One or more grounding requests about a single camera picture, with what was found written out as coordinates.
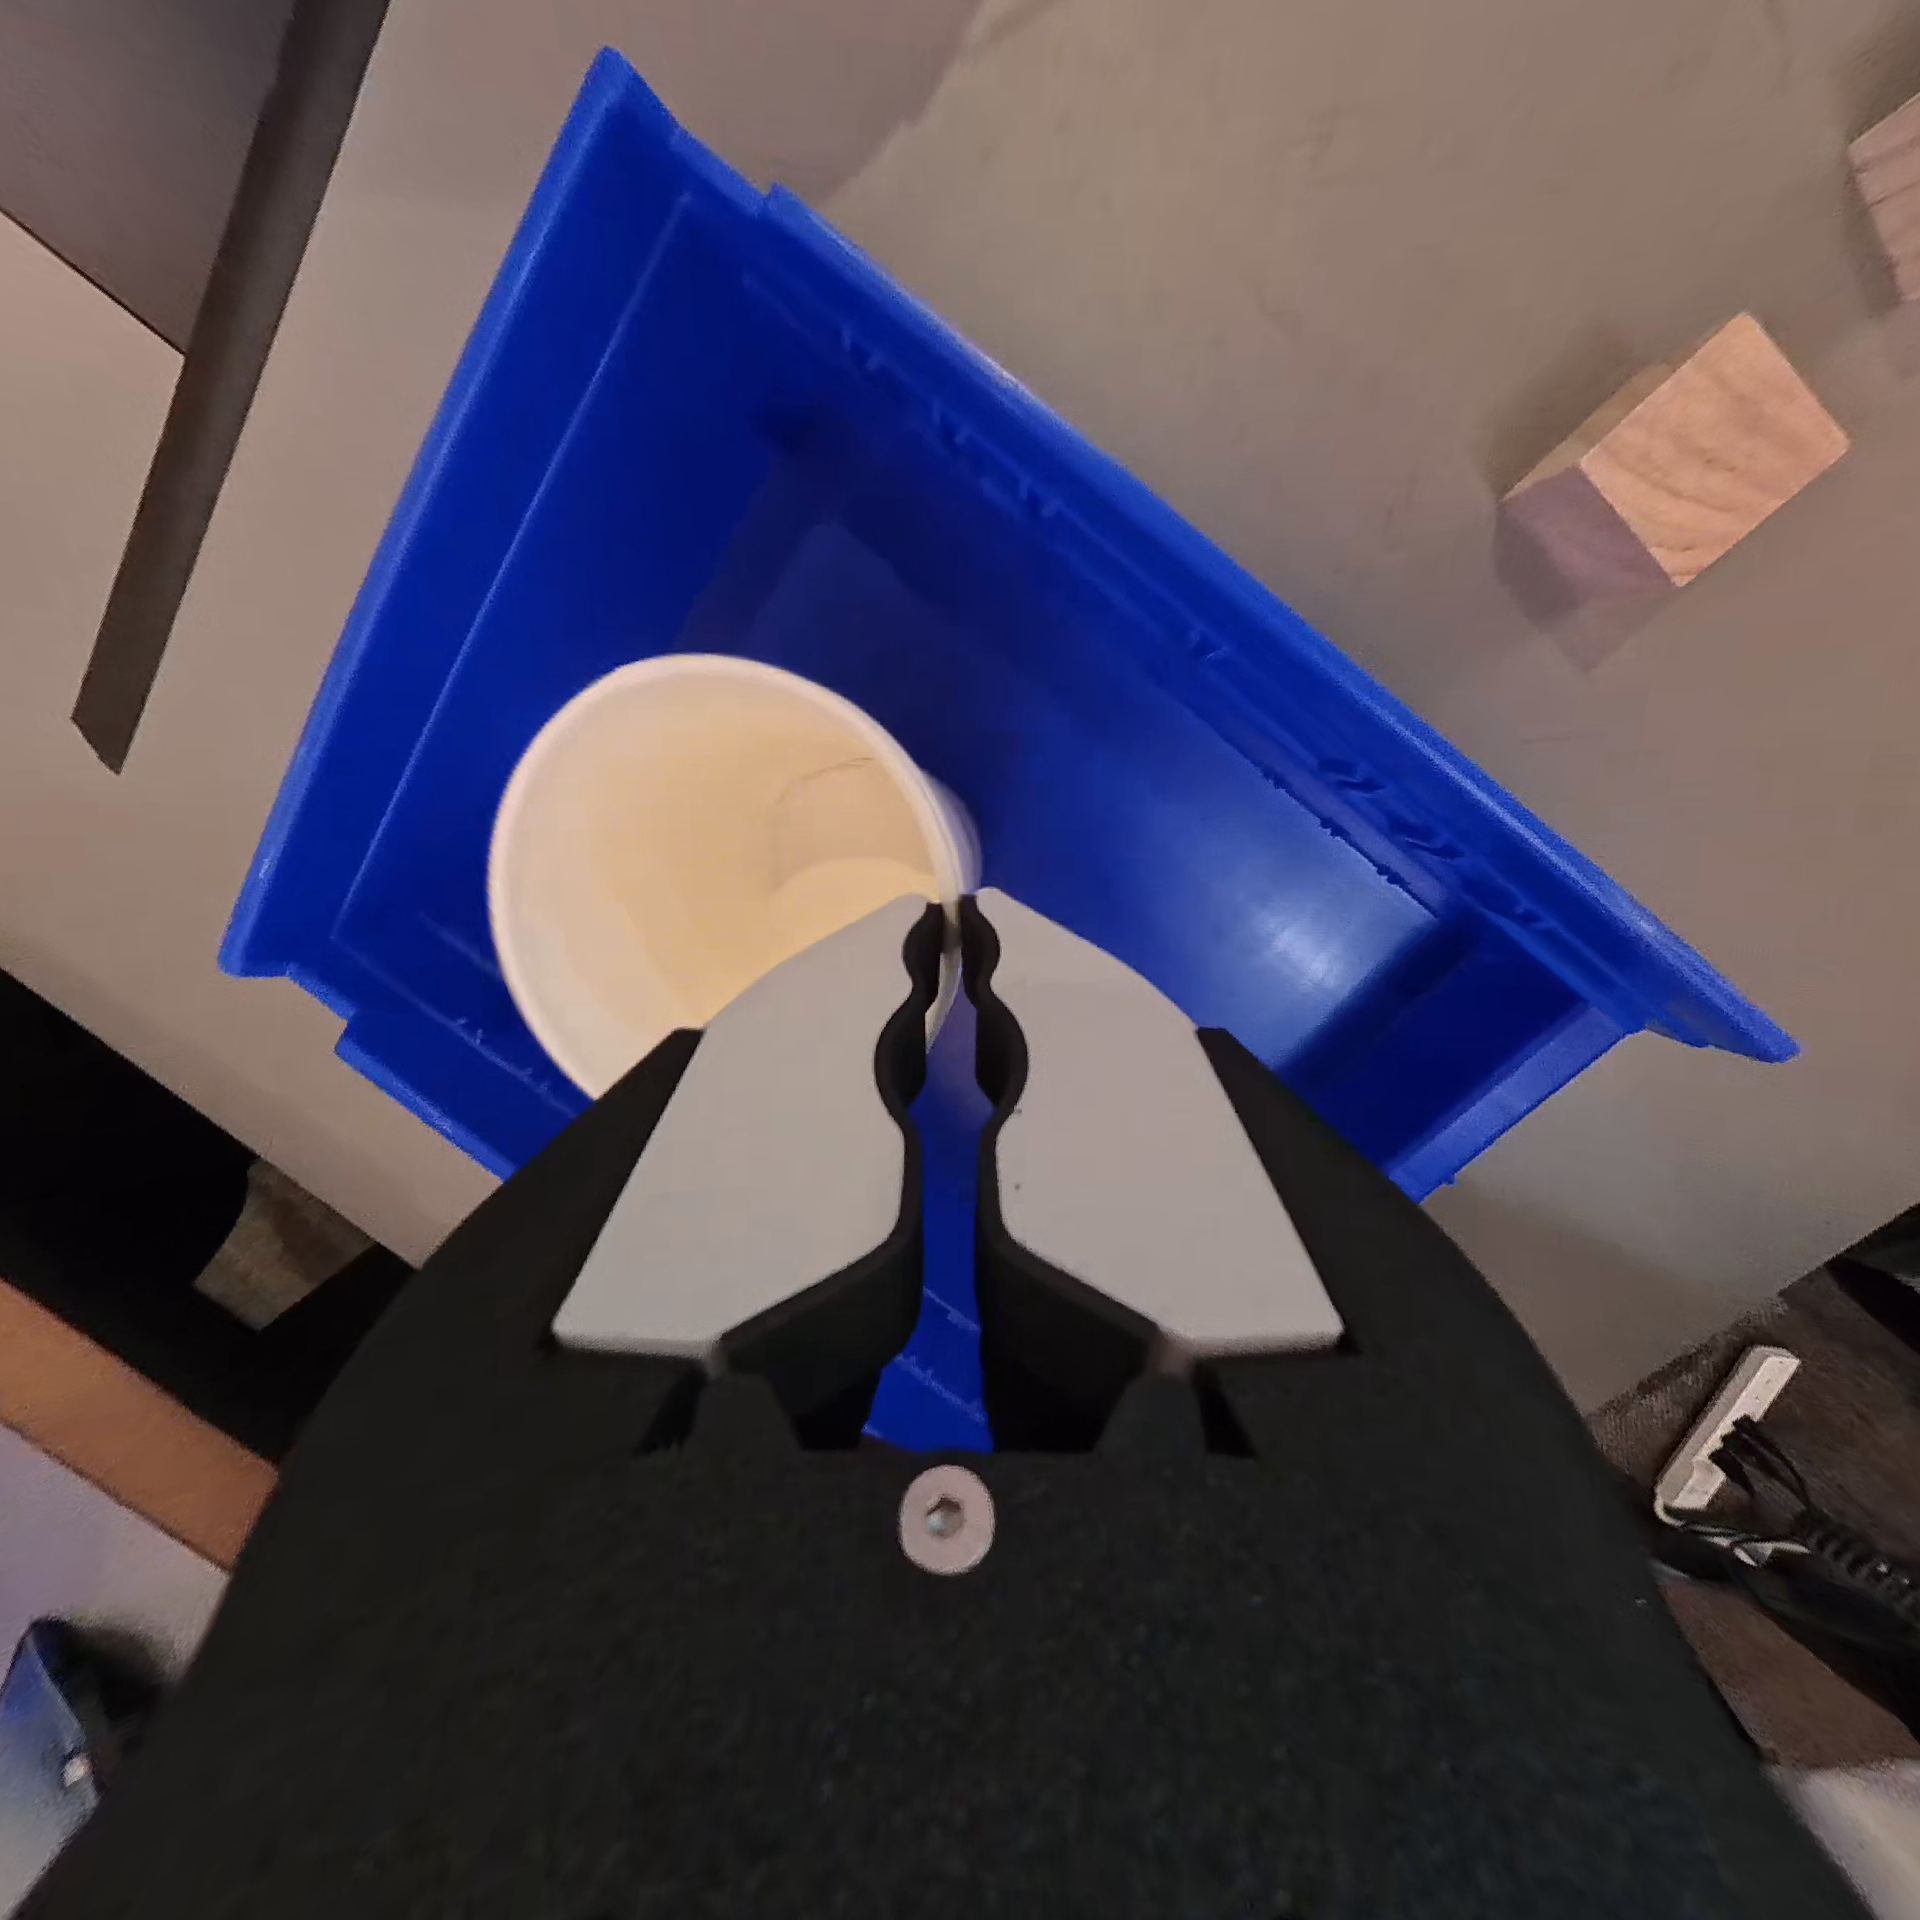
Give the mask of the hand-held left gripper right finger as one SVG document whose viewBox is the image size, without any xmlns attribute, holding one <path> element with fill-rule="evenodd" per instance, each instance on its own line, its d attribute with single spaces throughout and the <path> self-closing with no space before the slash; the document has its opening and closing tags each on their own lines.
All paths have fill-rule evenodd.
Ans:
<svg viewBox="0 0 1920 1920">
<path fill-rule="evenodd" d="M 1012 895 L 963 901 L 980 1395 L 996 1450 L 1089 1450 L 1145 1375 L 1331 1352 L 1342 1316 L 1200 1027 Z"/>
</svg>

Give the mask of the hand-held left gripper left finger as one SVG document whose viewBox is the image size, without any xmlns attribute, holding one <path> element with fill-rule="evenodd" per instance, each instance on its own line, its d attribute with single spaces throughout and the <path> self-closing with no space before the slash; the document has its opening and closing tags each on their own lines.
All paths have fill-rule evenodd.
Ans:
<svg viewBox="0 0 1920 1920">
<path fill-rule="evenodd" d="M 856 1436 L 920 1316 L 928 1014 L 947 912 L 900 895 L 737 995 L 695 1040 L 551 1332 L 763 1381 Z"/>
</svg>

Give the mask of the green-striped white paper cup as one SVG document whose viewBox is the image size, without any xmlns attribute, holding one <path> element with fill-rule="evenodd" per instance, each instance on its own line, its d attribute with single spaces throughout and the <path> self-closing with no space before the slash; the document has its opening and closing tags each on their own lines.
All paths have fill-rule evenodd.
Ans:
<svg viewBox="0 0 1920 1920">
<path fill-rule="evenodd" d="M 736 656 L 625 662 L 507 782 L 487 853 L 501 973 L 590 1098 L 781 959 L 900 895 L 955 906 L 920 767 L 847 696 Z"/>
</svg>

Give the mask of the wooden cube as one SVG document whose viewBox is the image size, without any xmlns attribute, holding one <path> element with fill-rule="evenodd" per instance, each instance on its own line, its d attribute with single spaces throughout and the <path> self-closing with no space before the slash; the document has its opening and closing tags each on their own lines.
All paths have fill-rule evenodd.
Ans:
<svg viewBox="0 0 1920 1920">
<path fill-rule="evenodd" d="M 1847 149 L 1847 160 L 1902 304 L 1917 304 L 1917 115 L 1912 94 Z"/>
<path fill-rule="evenodd" d="M 1741 311 L 1633 372 L 1495 504 L 1495 574 L 1593 664 L 1812 490 L 1852 437 Z"/>
</svg>

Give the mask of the white power strip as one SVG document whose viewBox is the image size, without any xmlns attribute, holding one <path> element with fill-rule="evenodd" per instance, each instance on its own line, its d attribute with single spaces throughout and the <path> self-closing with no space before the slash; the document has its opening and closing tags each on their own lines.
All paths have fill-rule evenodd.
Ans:
<svg viewBox="0 0 1920 1920">
<path fill-rule="evenodd" d="M 1678 1530 L 1709 1514 L 1729 1482 L 1720 1450 L 1741 1421 L 1767 1418 L 1799 1370 L 1799 1355 L 1777 1347 L 1751 1347 L 1737 1357 L 1653 1484 L 1649 1506 L 1662 1525 Z"/>
</svg>

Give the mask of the wood-edged side table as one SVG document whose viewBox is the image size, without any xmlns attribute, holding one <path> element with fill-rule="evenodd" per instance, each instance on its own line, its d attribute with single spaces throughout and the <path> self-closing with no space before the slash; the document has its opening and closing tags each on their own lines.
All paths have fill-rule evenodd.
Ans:
<svg viewBox="0 0 1920 1920">
<path fill-rule="evenodd" d="M 191 1663 L 276 1471 L 1 1284 L 1 1628 L 95 1634 Z"/>
</svg>

